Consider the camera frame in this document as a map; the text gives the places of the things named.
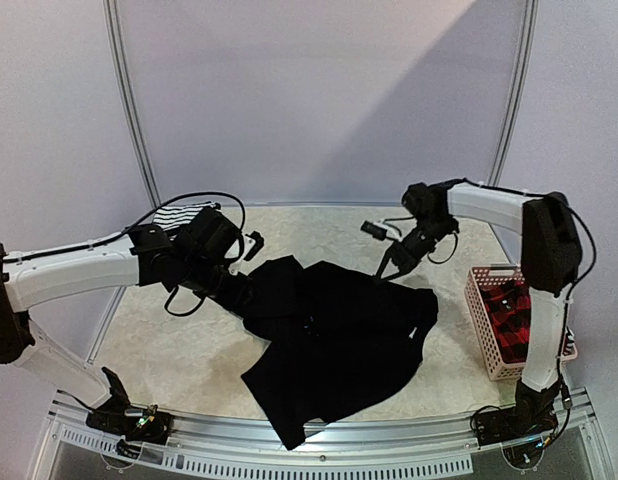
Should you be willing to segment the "aluminium corner post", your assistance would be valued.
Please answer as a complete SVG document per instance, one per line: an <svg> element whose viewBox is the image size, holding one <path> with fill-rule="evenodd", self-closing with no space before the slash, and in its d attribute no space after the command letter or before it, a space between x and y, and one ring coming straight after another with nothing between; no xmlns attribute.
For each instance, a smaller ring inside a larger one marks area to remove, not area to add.
<svg viewBox="0 0 618 480"><path fill-rule="evenodd" d="M539 2L537 0L527 0L524 2L524 11L507 96L505 116L498 138L494 161L489 176L487 177L487 184L490 186L497 186L500 183L508 151L513 139L517 116L523 98L525 81L529 70L538 4Z"/></svg>
<svg viewBox="0 0 618 480"><path fill-rule="evenodd" d="M115 0L104 0L103 8L113 67L120 93L122 110L129 131L131 146L134 151L140 178L147 198L150 205L156 207L160 204L161 198L133 91L133 82L127 61L119 5Z"/></svg>

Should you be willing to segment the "pink perforated laundry basket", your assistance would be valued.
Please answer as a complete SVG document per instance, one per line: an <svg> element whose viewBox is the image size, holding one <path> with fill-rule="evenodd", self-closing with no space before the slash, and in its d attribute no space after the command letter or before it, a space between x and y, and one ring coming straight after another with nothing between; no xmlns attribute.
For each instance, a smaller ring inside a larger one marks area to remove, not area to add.
<svg viewBox="0 0 618 480"><path fill-rule="evenodd" d="M531 324L525 362L505 364L489 323L479 287L523 280L531 297ZM558 294L529 286L516 265L472 267L465 286L469 307L485 367L492 381L521 380L537 392L549 389L561 379L560 367L577 357L573 337L565 327L571 286Z"/></svg>

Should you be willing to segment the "left aluminium corner post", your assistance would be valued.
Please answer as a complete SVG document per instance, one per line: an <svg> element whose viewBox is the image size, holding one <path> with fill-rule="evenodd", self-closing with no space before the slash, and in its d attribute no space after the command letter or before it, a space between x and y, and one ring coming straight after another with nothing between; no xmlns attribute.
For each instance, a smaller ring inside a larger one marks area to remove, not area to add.
<svg viewBox="0 0 618 480"><path fill-rule="evenodd" d="M161 198L133 91L133 82L127 61L119 5L115 0L104 0L103 8L113 67L120 93L122 110L129 131L131 146L134 151L140 178L147 198L150 205L156 207L160 204Z"/></svg>

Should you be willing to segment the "black garment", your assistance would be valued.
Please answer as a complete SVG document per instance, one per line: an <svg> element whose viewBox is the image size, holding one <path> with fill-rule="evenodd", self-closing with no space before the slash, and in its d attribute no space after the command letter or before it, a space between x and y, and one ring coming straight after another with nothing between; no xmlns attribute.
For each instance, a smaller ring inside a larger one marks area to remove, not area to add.
<svg viewBox="0 0 618 480"><path fill-rule="evenodd" d="M268 346L241 378L287 450L305 442L308 421L344 419L403 389L437 322L433 290L326 261L285 256L250 278L253 297L236 314Z"/></svg>

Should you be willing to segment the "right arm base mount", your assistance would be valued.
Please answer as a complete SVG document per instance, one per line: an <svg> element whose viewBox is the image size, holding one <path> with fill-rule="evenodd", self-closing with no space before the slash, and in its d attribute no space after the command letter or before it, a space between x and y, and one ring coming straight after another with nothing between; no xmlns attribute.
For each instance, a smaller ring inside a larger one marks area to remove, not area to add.
<svg viewBox="0 0 618 480"><path fill-rule="evenodd" d="M559 425L553 408L557 397L560 397L566 411L562 425ZM545 389L541 392L520 384L513 407L481 407L470 417L469 426L480 446L524 439L550 431L549 436L536 445L537 449L546 449L566 430L572 406L571 392L564 384L560 384L558 390Z"/></svg>

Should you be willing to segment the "black white striped tank top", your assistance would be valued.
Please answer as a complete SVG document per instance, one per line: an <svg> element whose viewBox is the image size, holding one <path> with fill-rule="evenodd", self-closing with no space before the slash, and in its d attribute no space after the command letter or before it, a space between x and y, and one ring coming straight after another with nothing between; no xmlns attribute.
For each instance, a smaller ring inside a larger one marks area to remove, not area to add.
<svg viewBox="0 0 618 480"><path fill-rule="evenodd" d="M221 205L218 202L205 201L189 205L164 206L153 214L151 223L168 234L173 234L180 227L193 220L205 208L220 210Z"/></svg>

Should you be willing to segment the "right aluminium corner post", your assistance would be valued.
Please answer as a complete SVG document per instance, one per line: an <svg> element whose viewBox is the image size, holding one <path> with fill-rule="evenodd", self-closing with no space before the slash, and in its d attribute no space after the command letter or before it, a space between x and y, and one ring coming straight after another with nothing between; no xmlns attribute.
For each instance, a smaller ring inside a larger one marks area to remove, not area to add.
<svg viewBox="0 0 618 480"><path fill-rule="evenodd" d="M505 116L498 138L494 161L489 176L487 177L487 184L490 186L497 186L500 183L508 151L513 139L517 116L523 98L525 81L529 70L538 4L539 2L537 0L527 0L524 2L524 11L507 96Z"/></svg>

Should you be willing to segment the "aluminium front rail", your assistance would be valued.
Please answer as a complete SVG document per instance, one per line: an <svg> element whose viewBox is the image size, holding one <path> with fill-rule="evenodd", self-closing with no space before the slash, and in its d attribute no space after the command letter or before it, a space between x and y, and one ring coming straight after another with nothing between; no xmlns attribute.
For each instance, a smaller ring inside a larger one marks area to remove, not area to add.
<svg viewBox="0 0 618 480"><path fill-rule="evenodd" d="M32 479L613 479L615 473L587 391L571 393L561 437L536 462L514 467L515 442L482 446L470 413L408 420L310 423L286 450L264 420L175 416L164 445L128 459L118 437L90 429L69 396L53 399Z"/></svg>

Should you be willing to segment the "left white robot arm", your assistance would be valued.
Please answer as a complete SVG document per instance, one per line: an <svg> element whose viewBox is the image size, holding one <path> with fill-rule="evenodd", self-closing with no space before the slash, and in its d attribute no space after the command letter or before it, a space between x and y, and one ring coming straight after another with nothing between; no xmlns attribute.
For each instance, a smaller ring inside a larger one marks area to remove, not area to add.
<svg viewBox="0 0 618 480"><path fill-rule="evenodd" d="M33 252L0 244L0 364L23 368L71 394L117 434L137 426L137 412L118 376L89 366L50 339L32 307L112 287L160 284L171 296L187 289L234 311L251 296L240 271L263 247L215 204L164 207L110 237Z"/></svg>

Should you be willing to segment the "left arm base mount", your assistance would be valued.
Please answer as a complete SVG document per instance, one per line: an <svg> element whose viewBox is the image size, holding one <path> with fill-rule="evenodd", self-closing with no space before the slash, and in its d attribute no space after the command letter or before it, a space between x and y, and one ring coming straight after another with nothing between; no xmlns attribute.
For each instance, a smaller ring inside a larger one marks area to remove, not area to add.
<svg viewBox="0 0 618 480"><path fill-rule="evenodd" d="M100 407L91 408L86 425L94 430L123 437L127 442L165 445L175 417L157 405L134 406L119 377L107 367L102 371L109 381L110 398Z"/></svg>

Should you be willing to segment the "red black plaid shirt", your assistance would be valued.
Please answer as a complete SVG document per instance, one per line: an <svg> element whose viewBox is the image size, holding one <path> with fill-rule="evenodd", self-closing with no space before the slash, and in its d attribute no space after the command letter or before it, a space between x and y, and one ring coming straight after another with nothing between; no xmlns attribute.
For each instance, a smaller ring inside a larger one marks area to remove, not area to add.
<svg viewBox="0 0 618 480"><path fill-rule="evenodd" d="M505 364L525 362L531 324L531 297L523 280L480 286L479 292Z"/></svg>

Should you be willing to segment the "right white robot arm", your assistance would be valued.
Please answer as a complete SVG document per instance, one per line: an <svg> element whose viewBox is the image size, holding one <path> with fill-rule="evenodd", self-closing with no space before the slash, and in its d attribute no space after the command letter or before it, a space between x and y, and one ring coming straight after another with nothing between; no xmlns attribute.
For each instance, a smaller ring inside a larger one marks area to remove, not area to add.
<svg viewBox="0 0 618 480"><path fill-rule="evenodd" d="M529 289L530 339L521 375L523 388L543 393L560 378L568 302L580 280L583 259L579 216L561 192L530 193L482 185L468 179L410 185L401 204L414 228L392 239L375 273L379 282L412 272L446 236L459 231L461 218L485 222L517 234L518 265ZM396 268L386 274L388 265Z"/></svg>

